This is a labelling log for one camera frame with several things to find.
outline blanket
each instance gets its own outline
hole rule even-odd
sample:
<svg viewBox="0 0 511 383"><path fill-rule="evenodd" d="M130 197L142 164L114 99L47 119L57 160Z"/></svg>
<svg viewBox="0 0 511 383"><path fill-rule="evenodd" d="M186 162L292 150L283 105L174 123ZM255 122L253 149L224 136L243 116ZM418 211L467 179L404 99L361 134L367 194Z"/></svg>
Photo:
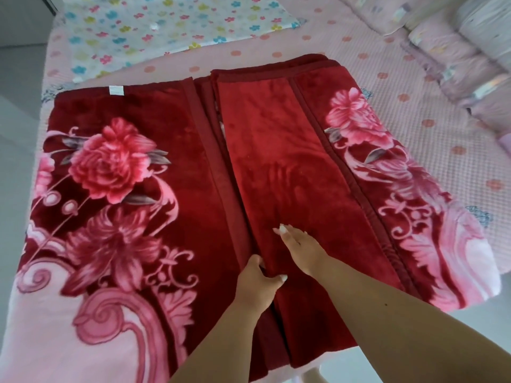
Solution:
<svg viewBox="0 0 511 383"><path fill-rule="evenodd" d="M40 158L2 382L165 383L252 254L288 274L250 380L356 345L271 228L450 311L500 291L482 227L320 55L61 93Z"/></svg>

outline floor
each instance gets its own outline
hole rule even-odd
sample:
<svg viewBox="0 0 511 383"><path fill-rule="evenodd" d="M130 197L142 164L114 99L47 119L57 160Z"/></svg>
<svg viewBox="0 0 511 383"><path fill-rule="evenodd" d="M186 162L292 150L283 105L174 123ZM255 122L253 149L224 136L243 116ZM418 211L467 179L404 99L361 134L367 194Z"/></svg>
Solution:
<svg viewBox="0 0 511 383"><path fill-rule="evenodd" d="M44 46L0 49L0 339L23 246L44 52ZM511 275L503 277L500 296L454 316L511 352ZM330 382L380 382L358 348L324 363L322 373Z"/></svg>

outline person's right arm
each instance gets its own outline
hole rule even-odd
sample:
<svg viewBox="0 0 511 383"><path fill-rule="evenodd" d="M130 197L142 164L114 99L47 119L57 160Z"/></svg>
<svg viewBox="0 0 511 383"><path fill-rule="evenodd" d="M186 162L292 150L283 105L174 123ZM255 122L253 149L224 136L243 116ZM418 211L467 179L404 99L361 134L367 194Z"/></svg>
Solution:
<svg viewBox="0 0 511 383"><path fill-rule="evenodd" d="M511 355L439 309L329 257L291 226L275 229L328 292L384 383L511 382Z"/></svg>

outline bed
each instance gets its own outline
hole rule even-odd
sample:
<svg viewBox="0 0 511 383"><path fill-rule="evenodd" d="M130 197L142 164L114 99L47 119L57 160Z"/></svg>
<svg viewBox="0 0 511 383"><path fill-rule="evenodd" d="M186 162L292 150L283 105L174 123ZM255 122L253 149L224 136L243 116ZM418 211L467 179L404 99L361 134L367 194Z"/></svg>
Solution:
<svg viewBox="0 0 511 383"><path fill-rule="evenodd" d="M382 37L339 0L278 1L307 23L295 30L166 55L79 85L71 82L64 21L57 17L47 49L38 148L53 98L60 91L181 80L207 76L212 69L257 66L324 53L350 71L395 137L479 219L500 272L510 271L508 156L497 145L495 135L466 110L452 105L414 58L401 49L399 44L406 39L406 31ZM331 354L324 354L313 365L329 357ZM283 381L299 372L284 367L272 371L265 381Z"/></svg>

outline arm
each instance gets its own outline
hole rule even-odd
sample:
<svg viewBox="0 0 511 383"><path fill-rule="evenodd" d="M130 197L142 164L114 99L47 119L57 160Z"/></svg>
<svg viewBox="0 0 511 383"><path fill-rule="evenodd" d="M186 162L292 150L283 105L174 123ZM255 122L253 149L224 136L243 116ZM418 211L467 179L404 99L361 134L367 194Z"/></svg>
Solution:
<svg viewBox="0 0 511 383"><path fill-rule="evenodd" d="M327 290L385 383L511 381L511 355L475 330L329 257L298 229L278 233L298 267Z"/></svg>
<svg viewBox="0 0 511 383"><path fill-rule="evenodd" d="M214 328L172 376L169 383L247 383L252 336L286 276L266 278L253 255L238 277L236 297Z"/></svg>

